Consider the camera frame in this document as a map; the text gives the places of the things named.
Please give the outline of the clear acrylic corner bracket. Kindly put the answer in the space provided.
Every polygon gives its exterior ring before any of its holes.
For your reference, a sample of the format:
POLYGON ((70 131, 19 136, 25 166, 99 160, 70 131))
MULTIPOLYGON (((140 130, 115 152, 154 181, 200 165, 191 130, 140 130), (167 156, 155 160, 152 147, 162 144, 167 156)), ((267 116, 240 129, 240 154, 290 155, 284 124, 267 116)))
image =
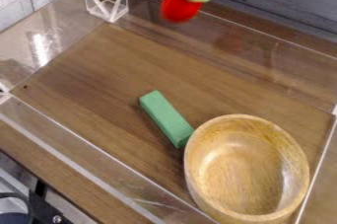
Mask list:
POLYGON ((128 0, 84 0, 87 12, 110 23, 115 23, 128 12, 128 0))

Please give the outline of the green rectangular block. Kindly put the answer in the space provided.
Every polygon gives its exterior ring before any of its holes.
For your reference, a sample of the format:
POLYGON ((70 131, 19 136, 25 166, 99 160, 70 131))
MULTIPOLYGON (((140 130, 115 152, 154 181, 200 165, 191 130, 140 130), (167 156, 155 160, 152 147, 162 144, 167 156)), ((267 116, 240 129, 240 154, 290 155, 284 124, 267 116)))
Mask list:
POLYGON ((140 105, 156 123, 175 148, 182 148, 194 133, 194 128, 159 90, 140 99, 140 105))

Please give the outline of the black clamp mount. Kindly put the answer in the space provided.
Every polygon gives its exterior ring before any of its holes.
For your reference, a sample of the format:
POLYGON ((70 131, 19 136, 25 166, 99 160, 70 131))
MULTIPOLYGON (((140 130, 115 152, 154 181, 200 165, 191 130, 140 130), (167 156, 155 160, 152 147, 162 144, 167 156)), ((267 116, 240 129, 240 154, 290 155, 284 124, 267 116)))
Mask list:
POLYGON ((63 213, 47 202, 49 187, 38 181, 30 191, 30 202, 34 208, 34 224, 74 224, 63 213))

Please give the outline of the clear acrylic barrier wall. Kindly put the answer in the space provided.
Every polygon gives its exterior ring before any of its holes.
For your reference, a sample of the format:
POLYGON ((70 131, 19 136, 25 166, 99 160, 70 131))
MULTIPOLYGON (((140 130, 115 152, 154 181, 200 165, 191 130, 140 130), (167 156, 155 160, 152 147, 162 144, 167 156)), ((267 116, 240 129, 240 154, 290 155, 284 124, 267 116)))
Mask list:
POLYGON ((0 151, 100 224, 220 224, 194 201, 184 150, 139 99, 159 90, 190 125, 248 114, 278 124, 310 164, 284 224, 337 224, 337 50, 202 13, 160 18, 128 0, 110 23, 56 0, 0 33, 0 151))

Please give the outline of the red plush strawberry toy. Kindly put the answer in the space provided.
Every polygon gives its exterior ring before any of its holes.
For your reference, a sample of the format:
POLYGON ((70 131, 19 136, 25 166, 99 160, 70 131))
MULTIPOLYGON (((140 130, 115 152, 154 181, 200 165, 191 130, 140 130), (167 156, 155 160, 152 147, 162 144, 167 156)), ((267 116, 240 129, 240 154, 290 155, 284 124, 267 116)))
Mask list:
POLYGON ((163 0, 162 17, 172 23, 188 22, 211 0, 163 0))

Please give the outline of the wooden bowl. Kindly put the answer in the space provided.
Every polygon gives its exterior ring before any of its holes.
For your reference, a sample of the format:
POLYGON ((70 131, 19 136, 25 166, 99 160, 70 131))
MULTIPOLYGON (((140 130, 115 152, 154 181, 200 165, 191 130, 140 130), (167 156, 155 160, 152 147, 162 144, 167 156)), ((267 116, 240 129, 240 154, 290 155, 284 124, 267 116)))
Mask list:
POLYGON ((310 187, 310 164, 291 134, 270 120, 222 115, 194 131, 184 150, 188 191, 220 224, 284 224, 310 187))

